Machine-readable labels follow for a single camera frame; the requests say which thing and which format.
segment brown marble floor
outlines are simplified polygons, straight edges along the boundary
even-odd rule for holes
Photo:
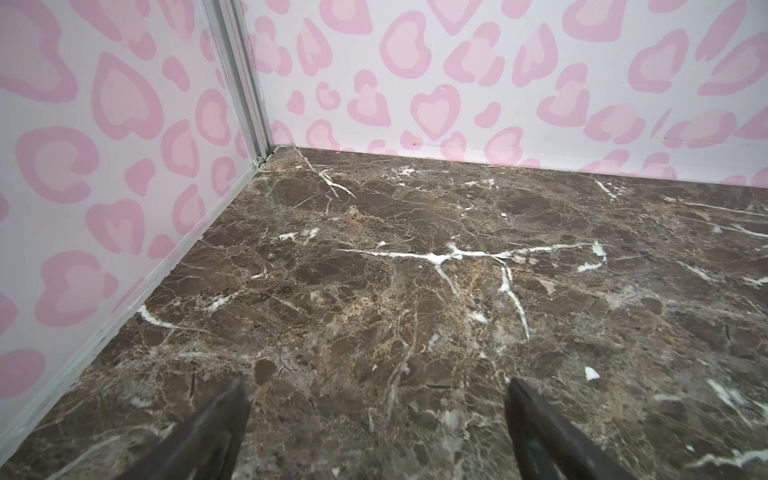
[[[109,478],[242,376],[239,479],[518,478],[520,376],[640,478],[768,478],[768,190],[303,154],[1,477]]]

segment wall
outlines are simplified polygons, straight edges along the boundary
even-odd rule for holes
[[[253,173],[192,0],[0,0],[0,464]]]
[[[768,187],[764,0],[248,0],[273,140]]]

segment brown marble countertop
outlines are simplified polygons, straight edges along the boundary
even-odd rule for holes
[[[518,376],[639,478],[768,478],[768,190],[301,153],[0,477],[109,478],[242,376],[238,479],[518,478]]]

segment marble surface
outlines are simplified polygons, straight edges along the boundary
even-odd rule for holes
[[[241,479],[518,478],[510,376],[639,478],[768,478],[768,190],[303,155],[274,155],[2,478],[109,478],[234,376]]]

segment floor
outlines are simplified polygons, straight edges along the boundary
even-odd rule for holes
[[[512,376],[639,478],[768,478],[766,292],[768,190],[283,148],[0,478],[116,475],[235,376],[239,479],[518,478]]]

